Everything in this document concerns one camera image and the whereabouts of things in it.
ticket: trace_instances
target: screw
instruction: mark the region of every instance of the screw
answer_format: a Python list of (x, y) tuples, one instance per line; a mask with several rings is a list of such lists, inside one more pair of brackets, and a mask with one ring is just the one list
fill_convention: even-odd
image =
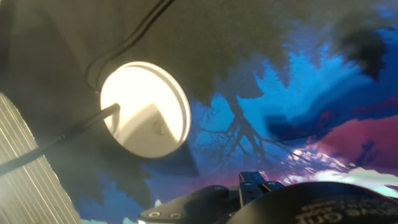
[(170, 218), (175, 218), (175, 219), (179, 219), (181, 217), (182, 217), (182, 215), (179, 214), (179, 213), (173, 213), (173, 214), (170, 215)]
[(156, 121), (153, 126), (153, 130), (158, 135), (164, 135), (164, 125), (161, 121)]
[(148, 214), (149, 217), (159, 217), (160, 216), (160, 212), (151, 212), (150, 214)]

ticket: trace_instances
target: black plastic part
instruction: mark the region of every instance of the black plastic part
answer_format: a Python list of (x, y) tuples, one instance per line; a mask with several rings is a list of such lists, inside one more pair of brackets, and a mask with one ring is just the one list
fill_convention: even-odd
[(229, 190), (226, 187), (211, 185), (146, 210), (140, 214), (139, 220), (146, 223), (214, 223), (225, 215), (226, 205), (233, 202), (233, 198), (230, 200)]
[(335, 182), (291, 185), (240, 209), (227, 224), (396, 224), (398, 203), (372, 190)]

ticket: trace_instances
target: white dome light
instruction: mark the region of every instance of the white dome light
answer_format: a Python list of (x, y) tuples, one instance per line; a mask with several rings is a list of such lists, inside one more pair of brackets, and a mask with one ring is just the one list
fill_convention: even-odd
[(121, 109), (105, 124), (120, 145), (138, 156), (166, 156), (187, 139), (191, 126), (187, 96), (156, 65), (131, 62), (112, 73), (102, 87), (101, 109), (114, 103)]

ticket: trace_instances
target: black wire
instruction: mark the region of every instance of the black wire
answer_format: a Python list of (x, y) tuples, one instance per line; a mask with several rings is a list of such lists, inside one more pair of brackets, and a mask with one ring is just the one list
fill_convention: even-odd
[(165, 0), (160, 0), (148, 13), (147, 15), (143, 18), (143, 20), (141, 20), (141, 22), (138, 24), (138, 26), (131, 32), (131, 34), (126, 37), (119, 45), (117, 45), (115, 48), (110, 49), (106, 52), (104, 52), (103, 54), (97, 56), (96, 58), (93, 59), (93, 61), (90, 62), (90, 64), (87, 66), (86, 70), (85, 70), (85, 80), (86, 80), (86, 85), (88, 88), (90, 88), (91, 90), (95, 91), (95, 92), (99, 92), (99, 88), (98, 88), (98, 82), (101, 76), (101, 73), (104, 69), (104, 67), (113, 59), (115, 59), (116, 57), (120, 56), (121, 54), (123, 54), (125, 51), (129, 50), (132, 46), (134, 46), (141, 38), (142, 36), (148, 31), (149, 27), (156, 21), (156, 19), (166, 10), (166, 8), (168, 8), (171, 3), (174, 0), (170, 0), (148, 23), (148, 25), (146, 25), (146, 27), (144, 28), (144, 30), (141, 32), (141, 34), (135, 38), (129, 45), (127, 45), (126, 47), (122, 48), (121, 50), (117, 51), (115, 54), (113, 54), (112, 56), (110, 56), (108, 59), (106, 59), (104, 61), (104, 63), (102, 64), (99, 72), (97, 73), (97, 76), (95, 78), (95, 86), (91, 86), (90, 82), (89, 82), (89, 76), (90, 76), (90, 71), (93, 68), (94, 64), (102, 59), (103, 57), (107, 56), (108, 54), (110, 54), (112, 51), (114, 51), (116, 48), (118, 48), (119, 46), (123, 46), (128, 40), (132, 39), (140, 30), (141, 28), (145, 25), (145, 23), (147, 22), (148, 19), (150, 19), (150, 17), (153, 15), (153, 13), (155, 13), (156, 10), (158, 10), (158, 8), (163, 5), (163, 3), (165, 2)]
[(62, 145), (63, 143), (66, 143), (73, 138), (81, 135), (84, 133), (86, 130), (90, 129), (95, 123), (98, 121), (102, 121), (108, 116), (111, 116), (115, 112), (120, 110), (120, 106), (115, 103), (97, 113), (94, 115), (90, 116), (89, 118), (85, 119), (84, 121), (73, 125), (72, 127), (68, 128), (63, 135), (59, 136), (57, 139), (55, 139), (53, 142), (50, 144), (43, 146), (43, 147), (37, 147), (15, 159), (12, 159), (10, 161), (7, 161), (3, 164), (0, 165), (0, 177), (3, 176), (4, 174), (7, 174), (10, 171), (13, 171), (14, 169), (18, 169), (30, 162), (35, 161), (36, 159), (40, 158), (43, 156), (46, 152), (52, 149), (56, 149), (57, 146)]

